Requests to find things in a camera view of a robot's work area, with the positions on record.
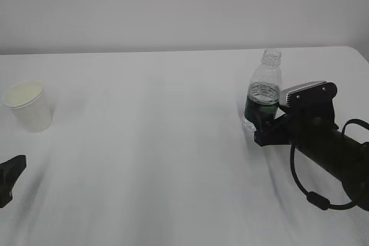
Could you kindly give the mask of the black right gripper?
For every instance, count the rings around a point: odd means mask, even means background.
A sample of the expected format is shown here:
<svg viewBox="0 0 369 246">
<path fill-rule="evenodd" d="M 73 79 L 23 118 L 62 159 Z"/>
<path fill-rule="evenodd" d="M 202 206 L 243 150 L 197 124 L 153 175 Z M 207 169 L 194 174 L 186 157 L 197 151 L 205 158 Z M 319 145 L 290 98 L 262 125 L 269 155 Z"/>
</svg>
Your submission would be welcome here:
<svg viewBox="0 0 369 246">
<path fill-rule="evenodd" d="M 256 105 L 250 108 L 255 126 L 254 142 L 259 146 L 290 145 L 309 127 L 338 130 L 334 111 L 315 108 L 292 109 L 282 107 L 283 115 L 274 119 L 274 105 Z"/>
</svg>

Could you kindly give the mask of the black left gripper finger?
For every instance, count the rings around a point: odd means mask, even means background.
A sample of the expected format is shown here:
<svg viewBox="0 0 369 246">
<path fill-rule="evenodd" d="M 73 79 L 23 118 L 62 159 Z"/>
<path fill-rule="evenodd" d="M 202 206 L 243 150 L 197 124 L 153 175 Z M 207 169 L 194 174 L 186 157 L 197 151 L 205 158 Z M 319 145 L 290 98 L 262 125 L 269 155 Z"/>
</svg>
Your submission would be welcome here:
<svg viewBox="0 0 369 246">
<path fill-rule="evenodd" d="M 13 199 L 13 187 L 27 167 L 26 155 L 17 155 L 1 163 L 0 207 L 4 208 Z"/>
</svg>

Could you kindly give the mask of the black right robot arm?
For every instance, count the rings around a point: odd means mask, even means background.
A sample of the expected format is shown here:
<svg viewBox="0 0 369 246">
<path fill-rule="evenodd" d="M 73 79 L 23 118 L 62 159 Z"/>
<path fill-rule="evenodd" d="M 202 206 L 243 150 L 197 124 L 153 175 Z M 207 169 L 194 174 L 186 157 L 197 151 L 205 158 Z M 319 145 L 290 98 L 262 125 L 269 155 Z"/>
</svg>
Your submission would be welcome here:
<svg viewBox="0 0 369 246">
<path fill-rule="evenodd" d="M 307 201 L 321 210 L 368 210 L 368 143 L 346 136 L 334 122 L 334 111 L 283 108 L 284 114 L 254 132 L 259 146 L 289 145 L 292 177 Z M 335 205 L 324 196 L 303 187 L 295 167 L 300 151 L 342 184 L 348 203 Z"/>
</svg>

